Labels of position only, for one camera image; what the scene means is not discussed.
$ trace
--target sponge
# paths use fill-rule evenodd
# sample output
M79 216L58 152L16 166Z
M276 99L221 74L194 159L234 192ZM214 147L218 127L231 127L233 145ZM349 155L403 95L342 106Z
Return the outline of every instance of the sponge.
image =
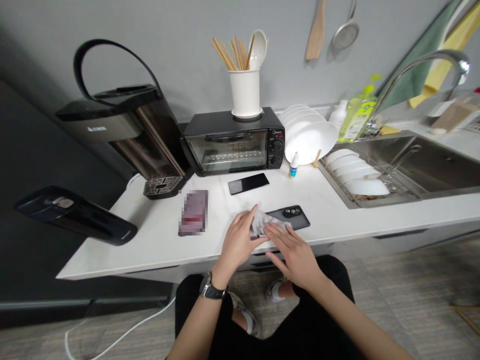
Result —
M384 126L380 130L380 135L390 135L390 134L397 134L401 133L402 130L399 130L397 128L391 127L391 126Z

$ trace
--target gray wall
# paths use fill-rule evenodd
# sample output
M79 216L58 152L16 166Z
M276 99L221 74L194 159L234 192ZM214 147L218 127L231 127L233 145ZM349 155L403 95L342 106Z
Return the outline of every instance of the gray wall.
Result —
M0 35L8 64L2 68L24 96L52 114L81 95L72 71L77 47L93 38L114 40L149 64L179 121L189 121L195 113L232 108L226 67L211 37L248 40L263 29L269 43L260 72L261 105L335 103L361 91L371 74L387 76L446 2L359 0L359 37L333 58L330 40L351 1L327 0L325 44L320 58L306 63L315 0L3 0ZM464 87L474 88L480 84L480 31L465 52L472 72ZM91 92L150 81L140 64L113 47L93 49L84 74ZM115 157L101 144L93 150L108 162Z

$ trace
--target power cord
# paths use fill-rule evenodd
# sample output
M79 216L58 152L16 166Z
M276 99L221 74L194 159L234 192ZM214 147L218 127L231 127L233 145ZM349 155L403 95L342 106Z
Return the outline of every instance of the power cord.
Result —
M135 330L137 327L139 327L140 325L142 325L143 323L146 323L148 320L150 319L153 319L154 317L160 315L161 313L163 313L165 310L167 310L170 305L172 305L174 303L176 299L176 296L170 301L170 303L165 306L162 310L154 313L153 315L147 317L146 319L143 319L142 321L140 321L139 323L137 323L136 325L132 326L130 328L130 330L128 330L126 333L124 333L122 336L120 336L112 345L110 345L109 347L106 348L106 350L104 350L100 355L97 355L93 358L91 358L90 360L97 360L98 358L102 357L103 355L105 355L111 348L113 348L115 345L117 345L124 337L126 337L128 334L130 334L133 330ZM72 353L70 352L70 348L69 348L69 332L71 332L72 330L75 330L76 328L79 328L81 327L83 324L85 324L87 322L87 318L85 320L83 320L81 323L79 323L78 325L72 327L70 330L68 330L66 333L65 333L65 351L66 351L66 355L68 356L68 358L70 360L77 360L73 357Z

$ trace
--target black pants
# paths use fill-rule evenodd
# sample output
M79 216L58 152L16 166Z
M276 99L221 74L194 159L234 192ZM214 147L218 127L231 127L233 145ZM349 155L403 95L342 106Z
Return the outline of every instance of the black pants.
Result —
M347 269L340 260L325 255L316 258L323 273L352 301L354 295ZM179 335L199 297L202 275L190 275L176 291L175 338ZM267 339L248 335L232 321L232 298L227 295L210 349L210 359L358 359L350 339L304 289L293 285L298 306Z

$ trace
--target oven door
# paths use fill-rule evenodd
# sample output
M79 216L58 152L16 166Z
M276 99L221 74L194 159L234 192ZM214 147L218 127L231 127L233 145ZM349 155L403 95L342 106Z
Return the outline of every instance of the oven door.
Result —
M267 168L268 130L185 138L203 176Z

